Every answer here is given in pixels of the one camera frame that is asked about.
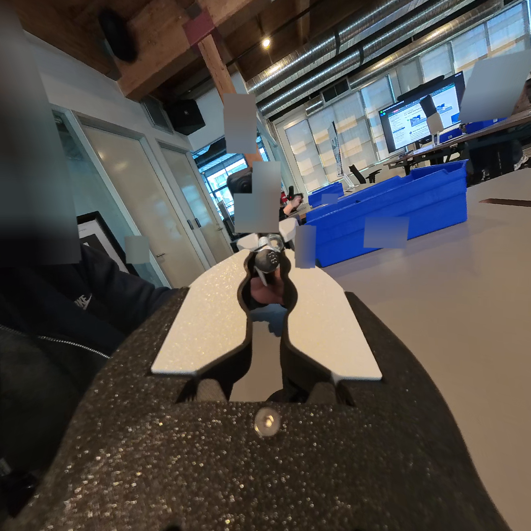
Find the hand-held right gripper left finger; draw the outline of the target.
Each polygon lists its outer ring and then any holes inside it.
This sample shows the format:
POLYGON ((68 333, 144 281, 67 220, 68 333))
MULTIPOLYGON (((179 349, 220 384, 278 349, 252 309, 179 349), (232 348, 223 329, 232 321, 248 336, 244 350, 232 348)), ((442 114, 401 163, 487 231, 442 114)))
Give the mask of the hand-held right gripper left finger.
POLYGON ((239 251, 192 282, 151 365, 153 374, 204 375, 249 344, 241 294, 250 258, 251 251, 239 251))

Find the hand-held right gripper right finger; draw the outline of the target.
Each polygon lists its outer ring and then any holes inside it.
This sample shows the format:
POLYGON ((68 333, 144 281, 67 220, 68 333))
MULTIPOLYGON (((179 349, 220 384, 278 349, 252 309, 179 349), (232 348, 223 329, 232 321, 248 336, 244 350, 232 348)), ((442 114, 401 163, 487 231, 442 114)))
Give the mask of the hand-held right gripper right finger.
POLYGON ((381 370, 349 299, 324 270, 282 257, 287 308, 281 340, 283 375, 292 382, 380 381, 381 370))

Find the silver hex bolt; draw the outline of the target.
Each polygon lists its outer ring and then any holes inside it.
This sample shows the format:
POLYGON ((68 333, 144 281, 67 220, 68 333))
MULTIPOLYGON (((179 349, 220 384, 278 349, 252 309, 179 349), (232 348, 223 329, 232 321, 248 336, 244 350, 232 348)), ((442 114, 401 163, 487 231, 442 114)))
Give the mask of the silver hex bolt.
POLYGON ((280 265, 281 252, 269 246, 267 236, 260 237, 259 247, 254 252, 254 266, 261 274, 275 272, 280 265))

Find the person's left forearm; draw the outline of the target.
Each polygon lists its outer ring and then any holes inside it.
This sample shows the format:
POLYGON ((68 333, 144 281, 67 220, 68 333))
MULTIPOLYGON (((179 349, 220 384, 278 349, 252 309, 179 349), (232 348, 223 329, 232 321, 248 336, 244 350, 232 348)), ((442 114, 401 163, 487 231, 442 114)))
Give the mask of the person's left forearm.
POLYGON ((156 310, 189 289, 156 288, 150 282, 121 271, 103 252, 81 245, 80 267, 88 286, 85 309, 123 335, 129 335, 156 310))

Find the person's left hand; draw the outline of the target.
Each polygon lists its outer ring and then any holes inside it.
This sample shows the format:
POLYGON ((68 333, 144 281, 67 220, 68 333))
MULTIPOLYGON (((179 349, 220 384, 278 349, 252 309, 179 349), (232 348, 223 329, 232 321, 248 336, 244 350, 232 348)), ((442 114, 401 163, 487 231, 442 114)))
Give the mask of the person's left hand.
POLYGON ((263 308, 271 304, 285 307, 283 293, 284 283, 280 277, 270 279, 267 285, 259 277, 253 277, 250 281, 249 309, 263 308))

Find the blue plastic bin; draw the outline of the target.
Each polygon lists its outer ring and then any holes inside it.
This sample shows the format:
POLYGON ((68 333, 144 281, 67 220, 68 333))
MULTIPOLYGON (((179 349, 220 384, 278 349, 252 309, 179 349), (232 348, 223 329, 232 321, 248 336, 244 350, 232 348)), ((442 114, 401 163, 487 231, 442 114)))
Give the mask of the blue plastic bin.
POLYGON ((321 205, 336 204, 343 196, 343 186, 341 181, 338 181, 323 186, 312 192, 308 196, 308 202, 312 208, 316 208, 321 205))
POLYGON ((407 224, 407 239, 467 221, 467 160, 413 169, 317 207, 306 214, 316 228, 316 259, 327 267, 381 249, 364 243, 366 220, 407 224))

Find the frosted glass door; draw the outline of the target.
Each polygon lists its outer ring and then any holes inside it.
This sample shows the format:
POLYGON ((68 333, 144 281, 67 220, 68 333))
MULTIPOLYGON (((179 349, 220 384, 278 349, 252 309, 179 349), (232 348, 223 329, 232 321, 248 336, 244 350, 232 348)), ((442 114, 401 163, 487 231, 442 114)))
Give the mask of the frosted glass door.
POLYGON ((114 188, 166 278, 188 286, 205 271, 140 140, 84 125, 114 188))
POLYGON ((160 143, 162 154, 185 198, 191 215, 191 223, 197 233, 201 233, 216 263, 233 254, 226 238, 226 230, 214 203, 205 190, 198 170, 192 165, 191 155, 160 143))

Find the black office chair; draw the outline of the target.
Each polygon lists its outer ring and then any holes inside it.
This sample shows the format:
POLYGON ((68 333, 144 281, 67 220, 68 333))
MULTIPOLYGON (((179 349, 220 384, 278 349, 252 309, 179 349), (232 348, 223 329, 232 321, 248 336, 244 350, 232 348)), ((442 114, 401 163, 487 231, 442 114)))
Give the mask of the black office chair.
POLYGON ((367 179, 370 184, 375 184, 376 176, 381 172, 381 169, 376 169, 364 177, 354 164, 349 166, 349 170, 356 177, 360 184, 366 184, 367 179))

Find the white desktop monitor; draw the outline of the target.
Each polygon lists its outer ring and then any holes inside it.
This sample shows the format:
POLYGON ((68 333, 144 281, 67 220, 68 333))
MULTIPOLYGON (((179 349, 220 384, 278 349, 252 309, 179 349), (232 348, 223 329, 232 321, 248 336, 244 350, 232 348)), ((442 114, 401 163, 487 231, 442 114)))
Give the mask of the white desktop monitor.
POLYGON ((343 184, 345 185, 345 190, 351 190, 354 186, 352 181, 350 180, 349 176, 345 174, 342 166, 342 156, 340 151, 340 145, 339 145, 339 137, 336 130, 335 122, 332 121, 330 123, 330 126, 327 129, 329 141, 331 144, 332 153, 335 160, 335 170, 336 174, 339 180, 342 180, 343 184))

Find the wooden pillar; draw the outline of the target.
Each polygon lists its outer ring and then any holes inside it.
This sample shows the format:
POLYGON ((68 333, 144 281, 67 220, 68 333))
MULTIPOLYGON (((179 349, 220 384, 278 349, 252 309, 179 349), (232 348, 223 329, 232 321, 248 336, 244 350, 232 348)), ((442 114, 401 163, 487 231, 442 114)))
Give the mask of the wooden pillar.
POLYGON ((214 81, 216 90, 222 100, 222 104, 225 105, 226 95, 234 95, 237 92, 227 66, 220 56, 213 35, 206 35, 197 45, 205 65, 209 70, 210 76, 214 81))

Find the large display screen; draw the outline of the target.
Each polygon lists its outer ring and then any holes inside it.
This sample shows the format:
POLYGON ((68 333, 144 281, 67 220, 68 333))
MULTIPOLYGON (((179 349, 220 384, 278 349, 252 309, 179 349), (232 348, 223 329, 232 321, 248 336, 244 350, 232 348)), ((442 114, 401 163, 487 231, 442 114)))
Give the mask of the large display screen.
POLYGON ((427 96, 432 97, 444 129, 459 123, 464 90, 464 73, 459 71, 448 77, 435 77, 399 96, 396 103, 379 110, 388 153, 429 137, 427 117, 421 107, 421 100, 427 96))

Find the person's dark jacket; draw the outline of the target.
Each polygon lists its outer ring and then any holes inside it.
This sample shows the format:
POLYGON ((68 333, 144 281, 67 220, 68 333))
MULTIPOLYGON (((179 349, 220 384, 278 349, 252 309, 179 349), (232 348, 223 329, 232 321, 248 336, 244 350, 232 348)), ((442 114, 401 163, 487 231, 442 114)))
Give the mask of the person's dark jacket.
POLYGON ((85 309, 80 262, 1 268, 1 521, 25 506, 81 398, 131 334, 85 309))

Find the black round ceiling fixture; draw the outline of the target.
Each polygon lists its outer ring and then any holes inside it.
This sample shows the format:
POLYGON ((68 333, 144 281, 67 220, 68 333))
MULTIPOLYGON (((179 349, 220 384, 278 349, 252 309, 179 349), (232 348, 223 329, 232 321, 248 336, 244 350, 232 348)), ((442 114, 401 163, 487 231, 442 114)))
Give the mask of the black round ceiling fixture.
POLYGON ((136 41, 125 19, 109 7, 100 10, 97 18, 112 53, 123 62, 136 61, 138 54, 136 41))

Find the black wall speaker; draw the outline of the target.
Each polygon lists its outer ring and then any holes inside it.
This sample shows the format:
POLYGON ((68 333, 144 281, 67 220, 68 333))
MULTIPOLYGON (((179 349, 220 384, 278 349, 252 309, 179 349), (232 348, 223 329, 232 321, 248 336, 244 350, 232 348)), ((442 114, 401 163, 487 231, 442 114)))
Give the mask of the black wall speaker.
POLYGON ((194 99, 176 100, 164 105, 173 129, 185 136, 205 127, 205 121, 194 99))

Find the black picture frame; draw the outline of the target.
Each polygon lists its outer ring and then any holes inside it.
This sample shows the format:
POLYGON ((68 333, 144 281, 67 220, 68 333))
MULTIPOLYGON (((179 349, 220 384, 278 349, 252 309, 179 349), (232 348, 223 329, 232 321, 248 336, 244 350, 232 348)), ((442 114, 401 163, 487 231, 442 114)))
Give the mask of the black picture frame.
POLYGON ((106 224, 99 211, 76 217, 80 242, 97 249, 116 262, 119 269, 139 276, 133 265, 126 263, 126 255, 116 237, 106 224))

